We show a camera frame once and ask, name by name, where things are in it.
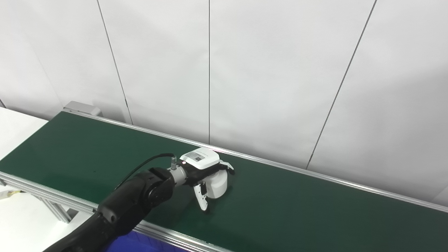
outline metal frame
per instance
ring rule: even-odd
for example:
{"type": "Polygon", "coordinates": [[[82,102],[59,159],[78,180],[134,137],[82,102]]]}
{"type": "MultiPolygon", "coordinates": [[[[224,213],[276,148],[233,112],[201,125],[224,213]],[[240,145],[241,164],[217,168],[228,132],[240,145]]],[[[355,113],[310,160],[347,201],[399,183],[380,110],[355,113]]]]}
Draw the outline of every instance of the metal frame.
{"type": "MultiPolygon", "coordinates": [[[[367,192],[371,192],[371,193],[375,193],[378,195],[382,195],[385,197],[390,197],[390,198],[394,198],[397,200],[402,200],[405,202],[409,202],[412,204],[416,204],[416,205],[420,205],[423,207],[427,207],[427,208],[431,208],[431,209],[435,209],[435,210],[439,210],[442,212],[446,212],[448,213],[448,207],[444,207],[438,204],[434,204],[434,203],[430,203],[430,202],[426,202],[423,200],[418,200],[418,199],[414,199],[411,197],[407,197],[407,196],[403,196],[403,195],[399,195],[396,193],[392,193],[392,192],[388,192],[388,191],[384,191],[384,190],[380,190],[380,189],[376,189],[373,187],[368,187],[368,186],[364,186],[358,183],[353,183],[350,181],[346,181],[343,179],[339,179],[339,178],[334,178],[331,176],[327,176],[327,175],[323,175],[323,174],[319,174],[313,171],[309,171],[309,170],[304,170],[304,169],[300,169],[294,166],[290,166],[290,165],[284,165],[278,162],[273,162],[273,161],[269,161],[266,159],[262,159],[262,158],[258,158],[258,157],[254,157],[254,156],[250,156],[250,155],[246,155],[243,153],[239,153],[239,152],[234,152],[234,151],[230,151],[227,149],[223,149],[223,148],[219,148],[219,147],[215,147],[215,146],[211,146],[208,144],[204,144],[204,143],[200,143],[200,142],[196,142],[196,141],[192,141],[192,140],[188,140],[188,139],[184,139],[181,137],[176,137],[173,135],[168,135],[165,133],[161,133],[161,132],[157,132],[154,130],[148,130],[145,128],[141,128],[138,126],[134,126],[134,125],[129,125],[126,123],[122,123],[122,122],[117,122],[111,119],[106,119],[103,117],[99,117],[99,116],[93,116],[93,115],[89,115],[89,114],[85,114],[85,113],[81,113],[78,111],[73,111],[71,109],[68,108],[64,108],[63,111],[67,112],[67,113],[72,113],[78,116],[83,116],[83,117],[87,117],[87,118],[91,118],[91,119],[95,119],[98,121],[102,121],[102,122],[106,122],[106,123],[111,123],[114,125],[118,125],[118,126],[122,126],[122,127],[126,127],[126,128],[130,128],[133,130],[138,130],[138,131],[142,131],[142,132],[146,132],[149,134],[153,134],[153,135],[158,135],[161,137],[165,137],[165,138],[169,138],[169,139],[173,139],[179,142],[183,142],[183,143],[188,143],[191,145],[195,145],[198,147],[207,147],[210,149],[213,149],[217,152],[220,153],[225,153],[225,154],[229,154],[232,156],[237,156],[237,157],[241,157],[241,158],[245,158],[251,161],[255,161],[255,162],[259,162],[259,163],[263,163],[266,165],[271,165],[274,167],[278,167],[278,168],[282,168],[282,169],[286,169],[286,170],[290,170],[293,172],[297,172],[297,173],[301,173],[301,174],[305,174],[308,176],[312,176],[315,178],[319,178],[319,179],[324,179],[330,182],[334,182],[334,183],[338,183],[344,186],[348,186],[348,187],[352,187],[355,189],[359,189],[359,190],[363,190],[363,191],[367,191],[367,192]]],[[[51,202],[54,202],[56,204],[62,204],[62,205],[66,205],[70,208],[73,208],[75,210],[78,211],[82,211],[82,212],[86,212],[86,213],[92,213],[93,209],[96,209],[98,207],[98,204],[83,200],[81,198],[69,195],[67,193],[34,183],[32,181],[26,180],[26,179],[22,179],[10,174],[6,174],[4,172],[0,172],[0,179],[3,179],[6,183],[15,186],[19,189],[22,189],[24,191],[30,192],[31,194],[37,196],[37,197],[41,197],[41,198],[45,198],[51,202]]],[[[218,246],[215,246],[213,244],[201,241],[199,239],[148,223],[146,221],[142,221],[139,225],[137,225],[137,227],[134,229],[137,232],[143,233],[145,235],[148,235],[152,238],[164,241],[168,244],[174,245],[176,247],[185,249],[187,251],[191,251],[191,252],[231,252],[228,249],[225,248],[221,248],[218,246]]]]}
{"type": "Polygon", "coordinates": [[[72,217],[69,215],[68,212],[62,206],[58,203],[51,202],[45,198],[36,197],[40,201],[43,202],[43,204],[50,209],[50,211],[56,216],[56,218],[62,222],[70,223],[72,221],[72,217]]]}

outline wall seam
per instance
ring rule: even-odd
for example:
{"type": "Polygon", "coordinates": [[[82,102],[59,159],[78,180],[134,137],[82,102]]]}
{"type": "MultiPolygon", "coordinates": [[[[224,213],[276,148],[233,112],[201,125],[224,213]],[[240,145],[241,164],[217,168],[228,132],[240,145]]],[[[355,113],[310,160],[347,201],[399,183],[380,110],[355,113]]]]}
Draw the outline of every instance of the wall seam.
{"type": "Polygon", "coordinates": [[[17,16],[17,12],[14,12],[14,17],[16,18],[16,21],[17,21],[17,23],[18,23],[19,26],[20,26],[20,29],[21,29],[21,32],[22,32],[23,36],[26,38],[26,43],[31,47],[31,49],[32,49],[32,51],[33,51],[33,54],[34,54],[34,56],[36,57],[36,60],[39,62],[39,66],[41,67],[43,73],[45,74],[45,78],[46,78],[47,81],[48,81],[48,85],[49,85],[49,87],[51,88],[51,90],[53,91],[53,93],[54,93],[54,95],[56,96],[57,100],[59,101],[59,104],[60,104],[60,106],[61,106],[61,109],[63,109],[63,108],[65,107],[65,105],[62,104],[62,101],[61,101],[59,95],[57,94],[56,89],[55,89],[55,87],[53,86],[53,83],[51,82],[50,76],[48,75],[47,71],[45,70],[45,67],[44,67],[43,64],[42,64],[42,61],[40,60],[39,55],[37,54],[37,52],[36,52],[36,50],[35,50],[35,48],[34,48],[34,45],[33,45],[32,42],[31,42],[31,39],[30,39],[28,33],[26,32],[25,28],[23,27],[23,23],[20,22],[19,17],[17,16]]]}
{"type": "Polygon", "coordinates": [[[345,70],[344,76],[342,77],[342,80],[341,80],[341,82],[339,84],[339,88],[338,88],[338,90],[336,92],[335,98],[333,99],[332,105],[330,106],[330,110],[328,111],[327,117],[325,118],[325,121],[324,121],[324,123],[322,125],[322,129],[320,130],[319,136],[317,137],[317,141],[316,141],[316,144],[314,145],[313,152],[311,153],[310,159],[308,160],[308,163],[306,164],[306,168],[305,168],[306,170],[308,170],[308,166],[311,163],[311,159],[313,158],[313,155],[314,155],[314,152],[316,150],[317,144],[319,143],[320,137],[322,136],[322,132],[323,132],[323,130],[324,130],[326,124],[327,124],[328,118],[330,117],[330,113],[333,110],[333,106],[334,106],[334,104],[336,102],[336,99],[337,99],[337,97],[339,95],[339,92],[340,92],[340,89],[342,87],[342,84],[344,83],[345,77],[347,76],[349,68],[350,68],[350,66],[352,64],[353,58],[355,57],[355,54],[356,54],[358,46],[359,46],[359,44],[361,42],[362,36],[364,35],[364,32],[366,31],[367,24],[369,23],[370,17],[372,16],[373,10],[375,8],[376,1],[377,0],[375,0],[373,2],[372,9],[370,10],[369,16],[367,17],[366,23],[364,24],[364,27],[363,27],[362,32],[361,32],[361,35],[359,36],[358,42],[356,43],[355,50],[353,51],[352,57],[350,58],[349,64],[347,65],[347,69],[345,70]]]}
{"type": "Polygon", "coordinates": [[[210,0],[208,0],[208,144],[210,137],[210,0]]]}
{"type": "Polygon", "coordinates": [[[104,31],[106,32],[106,37],[108,39],[109,48],[111,49],[113,64],[115,65],[116,74],[118,76],[118,81],[120,82],[121,91],[123,92],[123,98],[125,99],[125,104],[126,104],[126,108],[128,109],[129,118],[131,119],[131,124],[134,125],[134,122],[133,122],[132,116],[131,116],[131,111],[129,110],[128,100],[126,99],[125,90],[123,88],[123,83],[121,82],[120,72],[118,71],[118,67],[116,65],[115,55],[114,55],[113,50],[112,50],[112,45],[111,45],[111,41],[109,39],[108,30],[106,28],[106,22],[104,22],[103,12],[101,11],[101,6],[99,5],[99,0],[96,0],[96,3],[98,4],[98,9],[99,9],[99,13],[101,15],[101,20],[103,21],[104,31]]]}

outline conveyor leg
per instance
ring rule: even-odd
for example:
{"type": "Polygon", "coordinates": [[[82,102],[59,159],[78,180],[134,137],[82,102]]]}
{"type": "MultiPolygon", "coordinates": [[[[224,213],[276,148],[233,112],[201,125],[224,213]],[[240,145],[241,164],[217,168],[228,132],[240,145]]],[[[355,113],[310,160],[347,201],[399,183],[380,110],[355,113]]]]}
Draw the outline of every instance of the conveyor leg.
{"type": "Polygon", "coordinates": [[[48,207],[48,209],[50,209],[50,211],[56,216],[58,220],[65,223],[70,223],[70,221],[72,220],[72,216],[70,216],[69,213],[65,211],[60,204],[51,202],[44,198],[37,198],[40,199],[48,207]]]}

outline blue bin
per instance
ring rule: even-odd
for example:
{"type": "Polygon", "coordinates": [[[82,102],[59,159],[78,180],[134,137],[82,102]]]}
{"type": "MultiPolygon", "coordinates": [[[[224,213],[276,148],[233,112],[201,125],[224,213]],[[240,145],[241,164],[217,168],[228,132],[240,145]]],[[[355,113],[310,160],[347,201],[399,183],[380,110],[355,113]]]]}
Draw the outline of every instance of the blue bin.
{"type": "Polygon", "coordinates": [[[154,238],[131,231],[127,235],[118,237],[106,252],[187,252],[181,248],[154,238]]]}

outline white table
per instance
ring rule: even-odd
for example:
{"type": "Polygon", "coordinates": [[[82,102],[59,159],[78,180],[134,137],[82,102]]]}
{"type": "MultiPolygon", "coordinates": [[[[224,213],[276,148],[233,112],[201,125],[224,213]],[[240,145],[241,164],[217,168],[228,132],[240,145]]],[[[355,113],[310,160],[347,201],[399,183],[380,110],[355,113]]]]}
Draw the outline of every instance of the white table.
{"type": "MultiPolygon", "coordinates": [[[[0,159],[25,141],[47,121],[0,107],[0,159]]],[[[15,190],[0,186],[0,191],[15,190]]],[[[0,200],[0,251],[41,252],[83,223],[79,212],[67,224],[59,221],[42,201],[29,193],[0,200]]]]}

